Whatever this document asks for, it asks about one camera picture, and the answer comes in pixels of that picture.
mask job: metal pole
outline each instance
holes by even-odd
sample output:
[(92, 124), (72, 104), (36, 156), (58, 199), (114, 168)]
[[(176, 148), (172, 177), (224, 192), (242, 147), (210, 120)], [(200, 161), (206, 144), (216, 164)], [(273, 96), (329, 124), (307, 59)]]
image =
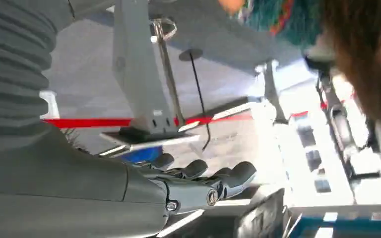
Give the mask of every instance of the metal pole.
[(275, 62), (273, 60), (270, 60), (264, 65), (263, 76), (265, 79), (265, 97), (272, 105), (274, 105), (275, 109), (277, 110), (277, 117), (275, 119), (275, 122), (288, 124), (288, 120), (285, 117), (284, 111), (280, 105), (280, 99), (277, 93), (277, 89), (275, 88), (275, 66), (273, 65), (273, 63)]
[(170, 96), (172, 98), (173, 107), (179, 121), (179, 128), (185, 125), (185, 118), (183, 117), (179, 97), (176, 89), (175, 79), (173, 76), (172, 66), (170, 64), (169, 54), (167, 52), (166, 42), (164, 41), (164, 32), (161, 19), (156, 19), (153, 22), (154, 31), (157, 35), (157, 44), (160, 50), (161, 62), (163, 64), (164, 74), (166, 75), (167, 86), (169, 88)]

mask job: metal clamp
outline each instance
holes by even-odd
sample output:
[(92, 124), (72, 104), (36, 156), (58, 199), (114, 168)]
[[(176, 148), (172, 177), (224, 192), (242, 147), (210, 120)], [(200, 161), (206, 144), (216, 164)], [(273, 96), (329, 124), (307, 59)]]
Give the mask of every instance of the metal clamp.
[(152, 36), (151, 36), (151, 42), (153, 44), (157, 43), (157, 41), (158, 41), (158, 36), (157, 36), (157, 31), (156, 31), (157, 25), (161, 25), (162, 28), (163, 28), (163, 25), (168, 25), (168, 26), (171, 26), (171, 28), (173, 28), (171, 31), (169, 31), (167, 33), (164, 31), (165, 29), (163, 29), (161, 31), (163, 40), (165, 40), (165, 41), (170, 40), (177, 32), (176, 23), (172, 19), (169, 19), (167, 17), (160, 17), (160, 18), (151, 19), (150, 23), (154, 28), (154, 34), (152, 34)]

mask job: blurry person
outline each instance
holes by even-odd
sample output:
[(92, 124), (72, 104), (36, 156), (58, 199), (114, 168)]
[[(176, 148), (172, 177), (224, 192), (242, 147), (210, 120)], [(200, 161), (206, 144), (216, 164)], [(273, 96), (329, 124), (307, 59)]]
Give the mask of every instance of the blurry person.
[(219, 0), (240, 23), (302, 50), (326, 41), (368, 116), (381, 121), (381, 0)]

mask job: blue object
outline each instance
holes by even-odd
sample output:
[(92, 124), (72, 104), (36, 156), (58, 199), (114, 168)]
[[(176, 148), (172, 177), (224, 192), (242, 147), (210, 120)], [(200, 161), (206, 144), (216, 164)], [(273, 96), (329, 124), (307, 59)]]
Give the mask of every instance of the blue object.
[(141, 161), (153, 161), (155, 158), (163, 153), (161, 146), (145, 148), (141, 150), (131, 151), (125, 155), (122, 155), (122, 159), (127, 160), (132, 163), (137, 163)]
[(337, 220), (335, 222), (325, 222), (323, 219), (302, 217), (299, 223), (290, 234), (290, 238), (298, 238), (302, 235), (303, 231), (314, 231), (319, 228), (332, 227), (334, 233), (379, 233), (381, 235), (381, 221), (372, 221), (370, 219), (355, 219), (355, 220)]

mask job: robotic hand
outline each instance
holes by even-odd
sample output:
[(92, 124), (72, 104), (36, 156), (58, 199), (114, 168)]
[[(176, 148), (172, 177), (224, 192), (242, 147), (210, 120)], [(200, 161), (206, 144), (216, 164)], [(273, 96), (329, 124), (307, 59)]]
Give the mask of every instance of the robotic hand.
[(210, 177), (201, 177), (208, 169), (203, 160), (194, 160), (185, 168), (167, 170), (174, 162), (170, 154), (163, 154), (151, 162), (133, 166), (150, 181), (162, 183), (167, 192), (166, 209), (169, 214), (179, 214), (207, 206), (219, 200), (238, 195), (245, 190), (256, 174), (249, 162), (240, 162), (233, 169), (222, 168)]

